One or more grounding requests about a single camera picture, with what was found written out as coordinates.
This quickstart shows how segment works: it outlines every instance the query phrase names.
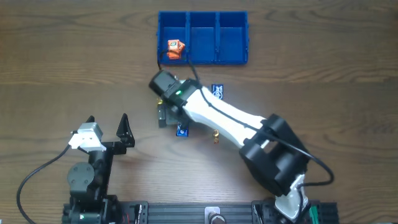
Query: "wooden surface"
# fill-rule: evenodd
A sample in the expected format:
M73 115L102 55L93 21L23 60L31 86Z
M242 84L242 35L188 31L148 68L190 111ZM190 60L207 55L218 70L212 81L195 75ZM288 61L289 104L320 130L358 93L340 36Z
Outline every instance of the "wooden surface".
M159 10L247 10L249 62L198 67L203 83L224 83L225 101L284 117L334 171L313 199L338 202L342 223L398 222L398 2L1 1L0 219L25 223L21 180L55 157L70 131L94 115L104 140L123 113L136 147L114 158L109 193L150 202L250 202L269 197L238 150L196 125L188 139L157 127ZM188 68L170 68L192 76ZM60 223L66 176L79 151L36 174L22 204L37 223ZM314 163L307 181L325 179Z

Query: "blue candy wrapper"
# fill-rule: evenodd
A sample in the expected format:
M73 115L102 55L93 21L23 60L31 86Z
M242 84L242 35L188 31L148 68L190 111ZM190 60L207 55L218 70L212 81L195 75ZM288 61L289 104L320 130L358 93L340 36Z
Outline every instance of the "blue candy wrapper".
M181 122L177 123L177 137L188 137L189 135L189 129L188 127L186 129L181 129Z
M211 84L211 92L215 97L219 98L220 100L224 99L223 84Z

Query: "white robot part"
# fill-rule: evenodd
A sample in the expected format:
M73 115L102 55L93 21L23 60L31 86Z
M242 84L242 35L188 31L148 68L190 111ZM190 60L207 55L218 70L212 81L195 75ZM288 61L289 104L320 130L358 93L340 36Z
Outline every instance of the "white robot part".
M304 194L304 188L297 189L298 184L304 183L305 174L297 176L296 180L290 186L290 192L287 195L275 197L275 207L280 213L291 221L295 221L299 215L300 195L299 190L303 195L302 210L307 206L308 197Z
M69 141L72 149L82 148L86 152L105 151L106 147L101 144L103 132L96 122L83 123Z
M257 129L262 127L261 121L265 119L262 116L251 115L236 109L224 101L217 99L206 87L202 87L202 91L206 99L219 110ZM196 90L192 93L187 99L187 104L183 106L183 109L190 119L205 124L213 129L218 129L220 134L227 137L239 148L244 146L243 141L246 138L251 139L256 134L256 131L245 128L242 124L238 124L209 107L207 102L203 99L200 90Z

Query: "wood grain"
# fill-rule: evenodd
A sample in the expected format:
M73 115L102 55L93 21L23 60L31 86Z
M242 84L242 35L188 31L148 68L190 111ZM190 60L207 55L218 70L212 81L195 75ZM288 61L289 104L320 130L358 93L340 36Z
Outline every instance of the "wood grain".
M121 200L236 202L270 197L238 150L193 125L188 139L159 129L147 84L159 10L247 10L249 62L200 66L228 103L284 117L335 171L310 198L336 201L341 223L398 222L396 1L0 1L0 219L26 223L16 190L55 157L89 115L115 139L123 113L136 147L114 159L109 193ZM189 77L186 67L171 67ZM66 176L79 151L36 174L22 204L37 223L60 223ZM307 181L326 178L310 164Z

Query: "blue plastic container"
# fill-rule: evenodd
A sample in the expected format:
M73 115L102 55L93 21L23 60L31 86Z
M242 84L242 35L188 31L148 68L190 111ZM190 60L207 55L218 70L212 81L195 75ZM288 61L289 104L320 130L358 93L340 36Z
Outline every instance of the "blue plastic container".
M248 13L160 11L157 30L157 56L167 50L167 41L178 39L185 44L181 60L162 64L239 65L248 62Z

